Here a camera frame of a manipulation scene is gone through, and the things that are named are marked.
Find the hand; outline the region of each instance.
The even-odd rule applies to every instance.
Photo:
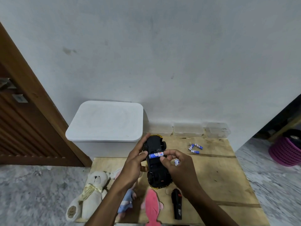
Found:
[[[178,150],[166,150],[164,151],[164,155],[167,157],[161,156],[161,163],[168,169],[173,182],[186,198],[197,192],[197,190],[202,189],[198,182],[191,156]],[[178,158],[180,161],[177,166],[170,163],[175,158]]]
[[[145,160],[148,152],[144,151],[141,154],[139,153],[142,151],[142,146],[150,135],[151,134],[148,133],[144,137],[142,137],[141,140],[139,140],[134,149],[129,153],[122,171],[116,179],[121,181],[121,184],[124,184],[127,189],[130,189],[138,180],[141,171],[146,171],[146,167],[143,167],[141,165],[141,162]]]

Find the battery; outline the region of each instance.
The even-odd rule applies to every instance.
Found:
[[[180,163],[178,159],[175,159],[175,165],[177,166]]]
[[[191,150],[191,153],[199,154],[200,152],[199,151],[195,151],[195,150]]]
[[[200,146],[200,145],[198,145],[197,143],[195,143],[194,145],[195,145],[197,148],[199,148],[199,149],[203,150],[203,147],[202,147],[202,146]]]
[[[153,154],[150,154],[148,157],[150,159],[153,159],[153,158],[157,158],[157,157],[160,157],[160,156],[164,156],[164,153],[163,152],[153,153]]]
[[[191,144],[191,146],[188,148],[188,150],[191,151],[193,147],[194,147],[194,144]]]

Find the wooden door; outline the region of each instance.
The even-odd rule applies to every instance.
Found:
[[[6,78],[10,78],[16,88],[0,88],[0,163],[83,166],[0,63],[0,87],[1,80]],[[22,97],[22,94],[26,103],[17,102],[13,97]]]

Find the black remote control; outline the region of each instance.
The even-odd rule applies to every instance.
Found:
[[[178,189],[174,189],[171,193],[173,203],[173,211],[176,220],[182,220],[182,194]]]

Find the wooden table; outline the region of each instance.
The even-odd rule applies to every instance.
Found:
[[[209,139],[202,137],[163,137],[168,149],[178,149],[192,156],[199,183],[206,193],[228,213],[239,225],[269,225],[267,217],[261,208],[236,156],[226,139]],[[189,143],[197,143],[203,147],[200,154],[188,151]],[[90,172],[112,172],[123,166],[126,158],[95,158]],[[113,181],[107,186],[110,189]],[[182,220],[175,220],[171,192],[176,188],[174,183],[166,188],[155,190],[159,200],[164,204],[158,221],[162,224],[197,224],[204,225],[201,218],[186,198],[182,199]],[[148,219],[140,205],[145,193],[151,187],[147,174],[143,173],[134,191],[137,199],[133,209],[124,219],[116,218],[119,223],[147,223]]]

